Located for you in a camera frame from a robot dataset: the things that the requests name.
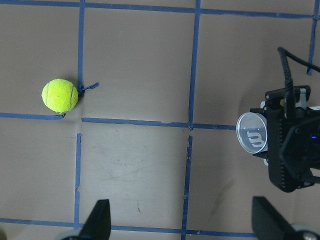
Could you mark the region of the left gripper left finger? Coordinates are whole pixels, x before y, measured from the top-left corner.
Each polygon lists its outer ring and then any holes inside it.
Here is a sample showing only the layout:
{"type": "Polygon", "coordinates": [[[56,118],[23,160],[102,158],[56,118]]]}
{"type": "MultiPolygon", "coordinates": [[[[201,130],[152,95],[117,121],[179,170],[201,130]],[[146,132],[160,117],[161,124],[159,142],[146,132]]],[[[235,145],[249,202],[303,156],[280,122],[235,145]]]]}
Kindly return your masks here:
{"type": "Polygon", "coordinates": [[[79,232],[78,240],[108,240],[111,235],[111,210],[108,199],[100,199],[79,232]]]}

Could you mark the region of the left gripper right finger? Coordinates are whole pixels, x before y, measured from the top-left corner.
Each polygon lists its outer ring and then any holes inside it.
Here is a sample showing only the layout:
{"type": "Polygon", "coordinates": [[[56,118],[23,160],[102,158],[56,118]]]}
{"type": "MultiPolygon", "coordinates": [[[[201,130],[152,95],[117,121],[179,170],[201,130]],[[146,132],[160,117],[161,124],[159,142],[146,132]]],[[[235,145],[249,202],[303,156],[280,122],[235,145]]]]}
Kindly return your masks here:
{"type": "Polygon", "coordinates": [[[252,197],[251,226],[258,240],[288,240],[294,228],[264,196],[252,197]]]}

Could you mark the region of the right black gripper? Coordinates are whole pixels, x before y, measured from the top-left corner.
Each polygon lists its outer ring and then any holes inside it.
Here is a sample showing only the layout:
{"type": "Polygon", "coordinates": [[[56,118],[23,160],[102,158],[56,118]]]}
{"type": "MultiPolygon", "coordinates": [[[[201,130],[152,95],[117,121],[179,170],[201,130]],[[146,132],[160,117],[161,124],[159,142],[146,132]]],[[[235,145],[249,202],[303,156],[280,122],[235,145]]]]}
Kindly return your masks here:
{"type": "Polygon", "coordinates": [[[254,153],[266,159],[273,185],[286,193],[311,187],[320,182],[312,169],[320,168],[320,112],[307,106],[311,94],[308,85],[294,87],[295,116],[285,117],[281,102],[285,89],[265,93],[261,108],[250,112],[266,118],[267,149],[254,153]]]}

